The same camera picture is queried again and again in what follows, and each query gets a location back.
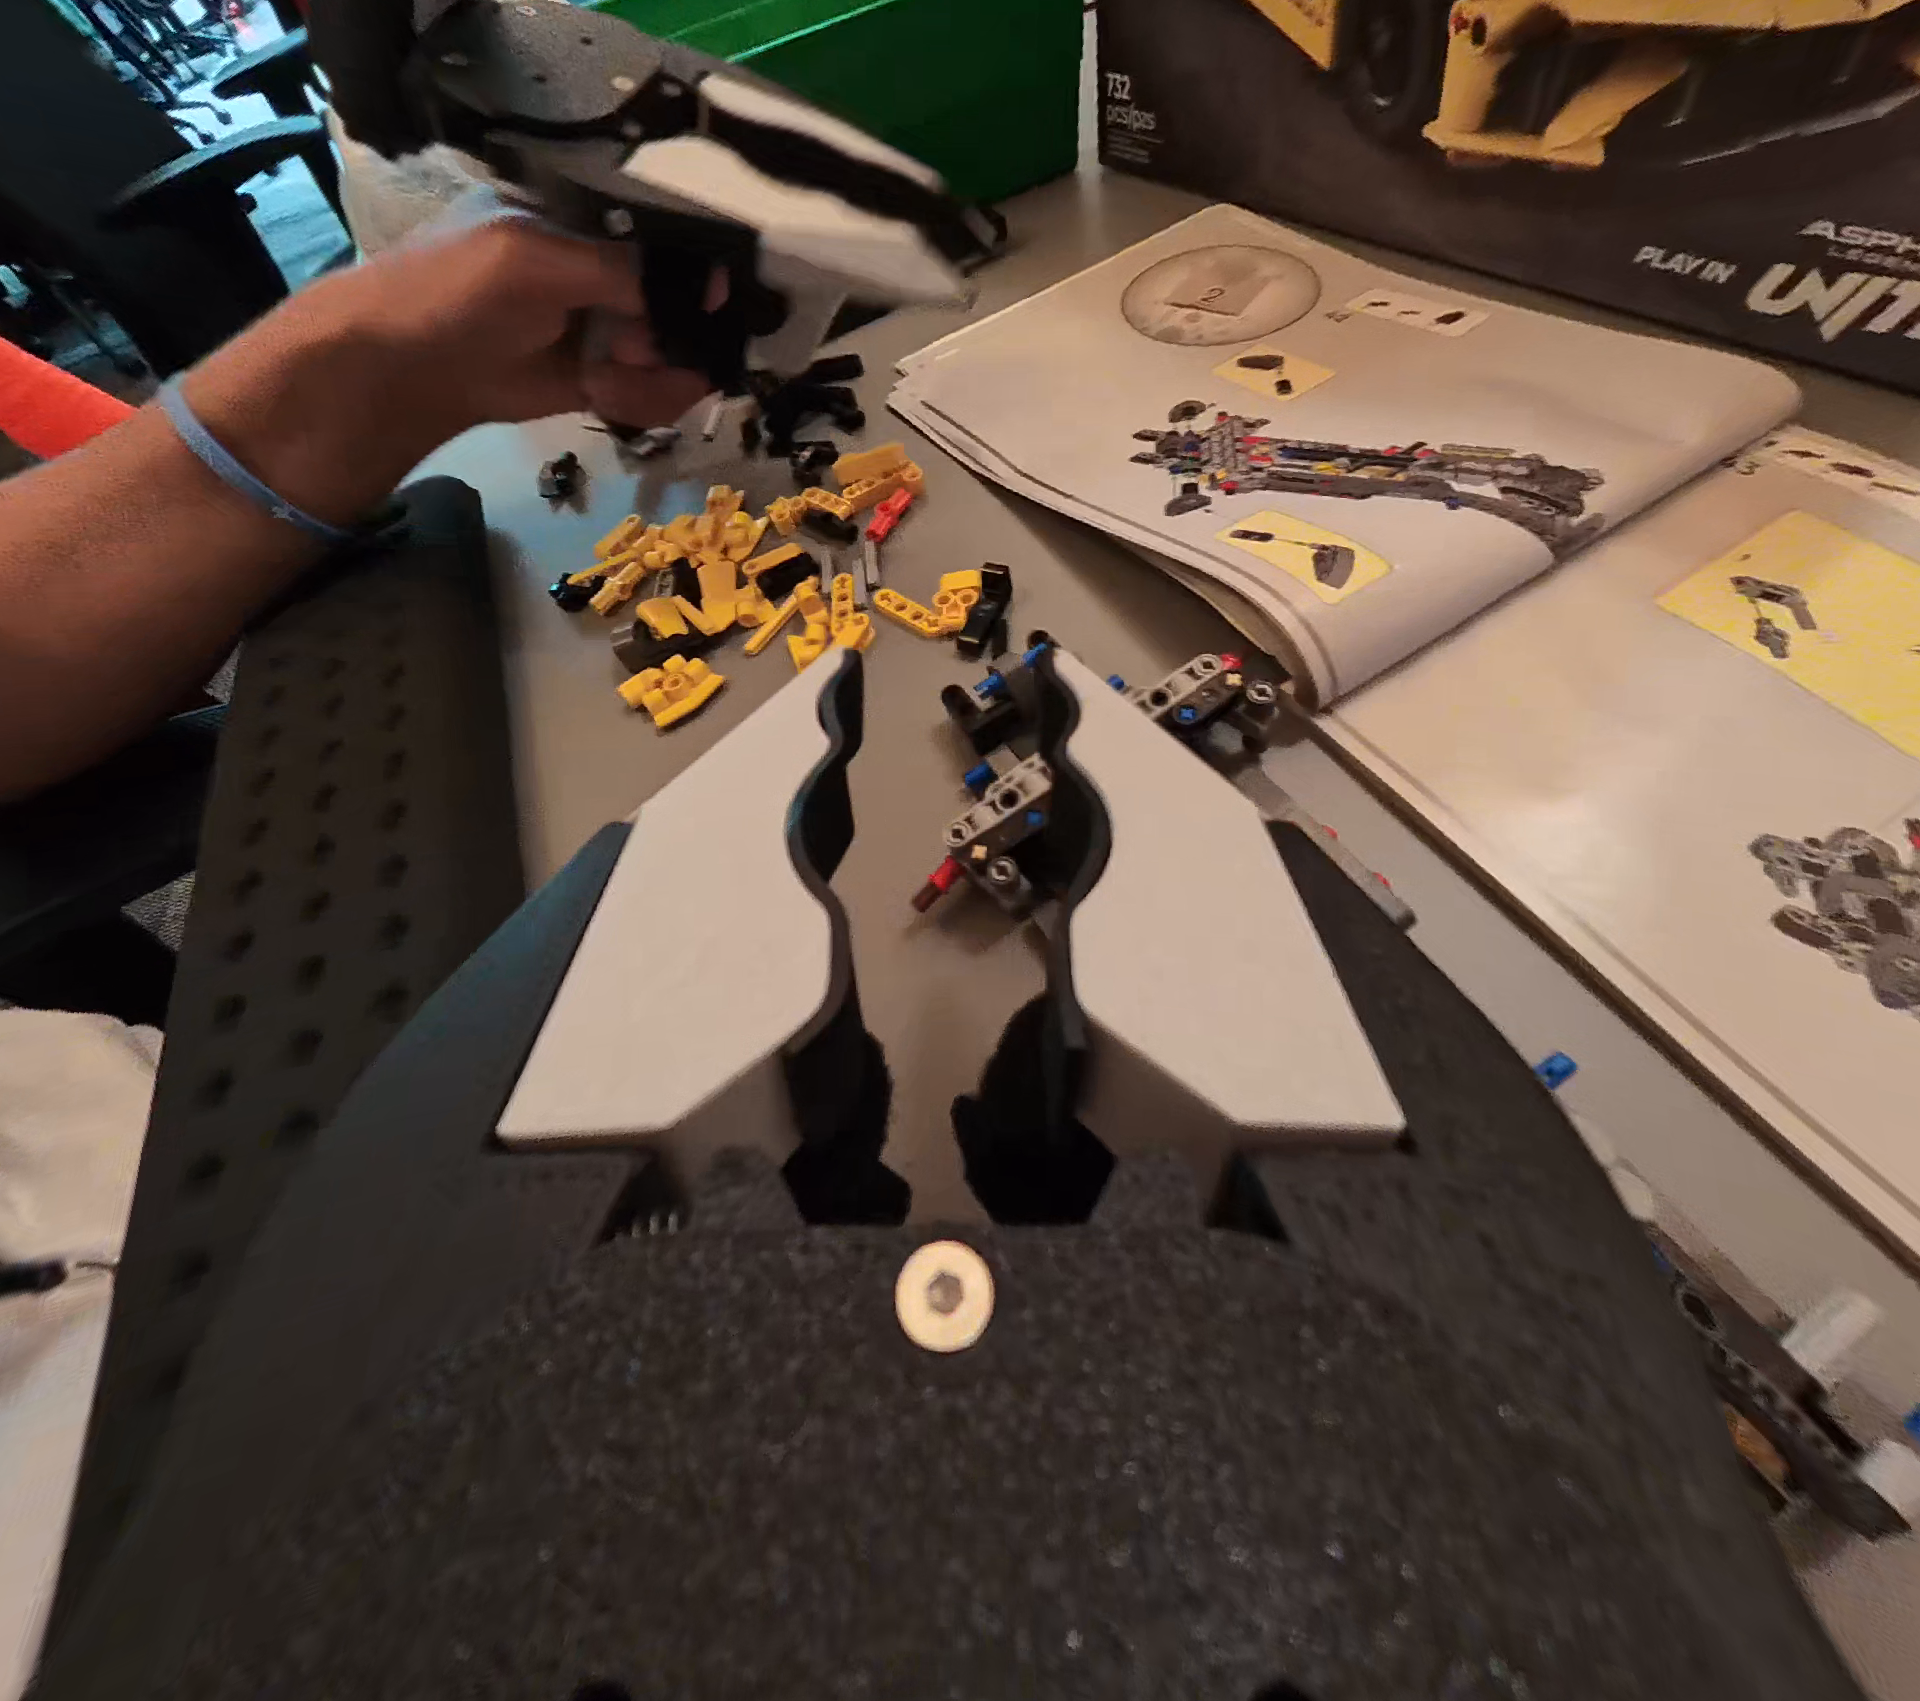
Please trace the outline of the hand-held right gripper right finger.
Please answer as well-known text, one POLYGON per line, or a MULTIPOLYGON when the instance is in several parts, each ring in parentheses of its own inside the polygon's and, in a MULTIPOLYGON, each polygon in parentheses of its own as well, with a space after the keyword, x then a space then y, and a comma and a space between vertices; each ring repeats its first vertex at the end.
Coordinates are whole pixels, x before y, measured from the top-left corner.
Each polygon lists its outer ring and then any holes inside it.
POLYGON ((1264 739, 1277 690, 1213 653, 1147 687, 1066 649, 952 693, 1012 723, 968 778, 952 881, 1039 926, 1043 992, 952 1106, 996 1223, 1082 1223, 1124 1159, 1213 1198, 1241 1159, 1411 1137, 1284 847, 1321 847, 1214 745, 1264 739))

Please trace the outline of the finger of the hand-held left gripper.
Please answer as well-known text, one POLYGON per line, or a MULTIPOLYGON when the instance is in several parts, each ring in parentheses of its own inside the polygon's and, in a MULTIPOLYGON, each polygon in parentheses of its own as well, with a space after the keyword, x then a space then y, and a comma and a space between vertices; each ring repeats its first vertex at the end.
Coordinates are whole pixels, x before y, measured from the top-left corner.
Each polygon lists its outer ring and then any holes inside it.
POLYGON ((998 208, 963 198, 866 128, 741 72, 706 72, 696 84, 702 128, 764 177, 911 226, 960 269, 1002 253, 998 208))
POLYGON ((834 284, 885 304, 972 300, 959 265, 921 226, 775 178, 714 141, 640 144, 618 171, 666 203, 754 231, 780 286, 834 284))

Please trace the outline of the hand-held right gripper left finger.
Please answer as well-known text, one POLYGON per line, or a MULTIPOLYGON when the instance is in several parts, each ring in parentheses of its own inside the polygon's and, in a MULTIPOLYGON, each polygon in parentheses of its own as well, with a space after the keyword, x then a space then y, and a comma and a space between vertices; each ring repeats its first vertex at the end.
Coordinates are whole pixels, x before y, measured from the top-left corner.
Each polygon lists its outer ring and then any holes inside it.
POLYGON ((834 649, 624 825, 494 1138, 653 1155, 688 1189, 754 1151, 811 1223, 900 1223, 894 1080, 834 892, 865 658, 834 649))

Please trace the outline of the pile of yellow black lego pieces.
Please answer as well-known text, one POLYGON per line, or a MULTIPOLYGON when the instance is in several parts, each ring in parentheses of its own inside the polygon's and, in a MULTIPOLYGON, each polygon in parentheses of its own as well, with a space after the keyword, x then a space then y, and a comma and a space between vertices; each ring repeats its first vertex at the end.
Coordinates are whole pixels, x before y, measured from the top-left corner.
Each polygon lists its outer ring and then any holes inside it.
POLYGON ((888 580, 885 554, 926 501, 926 477, 905 444, 837 455, 799 486, 752 509, 716 484, 673 518, 631 515, 547 596, 564 615, 608 627, 628 709, 660 730, 685 727, 728 687, 720 663, 785 649, 799 674, 865 653, 894 628, 964 658, 1006 650, 1015 576, 1002 563, 936 574, 925 594, 888 580), (866 516, 896 486, 921 497, 885 545, 862 540, 866 516))

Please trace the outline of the person's left forearm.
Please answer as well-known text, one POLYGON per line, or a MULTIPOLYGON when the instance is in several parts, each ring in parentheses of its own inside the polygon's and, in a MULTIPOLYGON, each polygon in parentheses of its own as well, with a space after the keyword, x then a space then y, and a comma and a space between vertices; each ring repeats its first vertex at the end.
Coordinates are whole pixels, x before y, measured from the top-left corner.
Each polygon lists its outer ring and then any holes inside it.
POLYGON ((221 486, 151 402, 3 486, 3 796, 62 782, 203 687, 330 554, 221 486))

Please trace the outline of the black angled lego piece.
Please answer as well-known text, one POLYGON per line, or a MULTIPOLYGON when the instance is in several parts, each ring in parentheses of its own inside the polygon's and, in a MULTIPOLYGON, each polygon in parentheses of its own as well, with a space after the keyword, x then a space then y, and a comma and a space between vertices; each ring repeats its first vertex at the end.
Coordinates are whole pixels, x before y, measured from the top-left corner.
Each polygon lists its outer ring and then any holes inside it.
POLYGON ((828 429, 837 435, 858 435, 866 429, 866 413, 853 386, 833 380, 779 380, 760 376, 745 396, 746 410, 739 422, 739 447, 748 459, 772 456, 797 463, 805 472, 834 460, 840 453, 808 429, 828 429))

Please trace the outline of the lego instruction booklet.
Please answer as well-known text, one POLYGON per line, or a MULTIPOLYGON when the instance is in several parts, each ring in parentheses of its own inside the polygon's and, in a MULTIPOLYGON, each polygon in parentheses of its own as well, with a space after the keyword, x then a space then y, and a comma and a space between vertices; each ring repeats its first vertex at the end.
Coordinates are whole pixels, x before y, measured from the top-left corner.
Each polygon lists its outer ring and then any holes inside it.
POLYGON ((1225 205, 898 367, 1916 1257, 1915 468, 1773 367, 1225 205))

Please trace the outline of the lego set box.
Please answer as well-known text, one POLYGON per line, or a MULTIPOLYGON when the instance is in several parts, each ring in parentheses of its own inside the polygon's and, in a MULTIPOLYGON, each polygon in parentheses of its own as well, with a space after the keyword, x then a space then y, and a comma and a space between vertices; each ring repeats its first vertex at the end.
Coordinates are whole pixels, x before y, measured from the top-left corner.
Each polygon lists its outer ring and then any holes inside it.
POLYGON ((1097 0, 1102 160, 1916 393, 1918 0, 1097 0))

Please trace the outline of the person's left hand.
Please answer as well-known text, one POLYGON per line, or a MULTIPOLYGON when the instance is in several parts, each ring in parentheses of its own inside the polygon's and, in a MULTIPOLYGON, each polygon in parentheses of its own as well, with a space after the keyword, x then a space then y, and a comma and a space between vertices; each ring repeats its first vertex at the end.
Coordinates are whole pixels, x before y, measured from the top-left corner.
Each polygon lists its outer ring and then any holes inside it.
POLYGON ((496 215, 320 279, 178 393, 280 504, 342 530, 477 427, 688 414, 708 380, 666 358, 639 273, 633 248, 496 215))

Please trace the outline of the green plastic bin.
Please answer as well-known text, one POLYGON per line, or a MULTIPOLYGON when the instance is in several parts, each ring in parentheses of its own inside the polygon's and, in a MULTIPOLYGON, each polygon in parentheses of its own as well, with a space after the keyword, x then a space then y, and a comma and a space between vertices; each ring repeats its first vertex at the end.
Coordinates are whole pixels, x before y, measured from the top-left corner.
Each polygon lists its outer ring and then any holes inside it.
POLYGON ((598 0, 1004 203, 1077 171, 1087 0, 598 0))

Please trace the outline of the black perforated pad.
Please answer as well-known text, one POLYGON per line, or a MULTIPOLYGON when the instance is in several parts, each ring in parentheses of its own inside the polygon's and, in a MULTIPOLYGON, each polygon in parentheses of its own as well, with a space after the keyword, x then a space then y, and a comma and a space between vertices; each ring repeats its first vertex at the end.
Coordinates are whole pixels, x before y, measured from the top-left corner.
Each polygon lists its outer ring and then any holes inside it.
POLYGON ((286 1182, 525 896, 501 649, 483 498, 431 477, 238 650, 61 1610, 126 1524, 286 1182))

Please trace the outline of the black mesh chair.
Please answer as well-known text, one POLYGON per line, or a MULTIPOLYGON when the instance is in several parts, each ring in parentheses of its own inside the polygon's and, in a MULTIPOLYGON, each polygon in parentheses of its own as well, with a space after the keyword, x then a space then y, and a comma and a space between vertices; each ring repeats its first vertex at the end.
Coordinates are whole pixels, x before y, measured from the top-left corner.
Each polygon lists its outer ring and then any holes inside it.
POLYGON ((285 165, 338 177, 311 113, 193 146, 48 0, 3 0, 5 263, 71 279, 167 378, 306 283, 250 217, 285 165))

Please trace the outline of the blue wristband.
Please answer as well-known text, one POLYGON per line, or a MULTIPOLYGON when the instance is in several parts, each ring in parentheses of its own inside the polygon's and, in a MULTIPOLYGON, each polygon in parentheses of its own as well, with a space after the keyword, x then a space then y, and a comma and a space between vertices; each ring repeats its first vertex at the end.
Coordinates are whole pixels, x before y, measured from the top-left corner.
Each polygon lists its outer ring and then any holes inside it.
POLYGON ((340 550, 360 538, 358 530, 340 528, 308 515, 255 470, 250 470, 199 416, 182 390, 182 378, 171 376, 157 386, 159 414, 178 444, 229 493, 245 501, 252 513, 297 530, 328 550, 340 550))

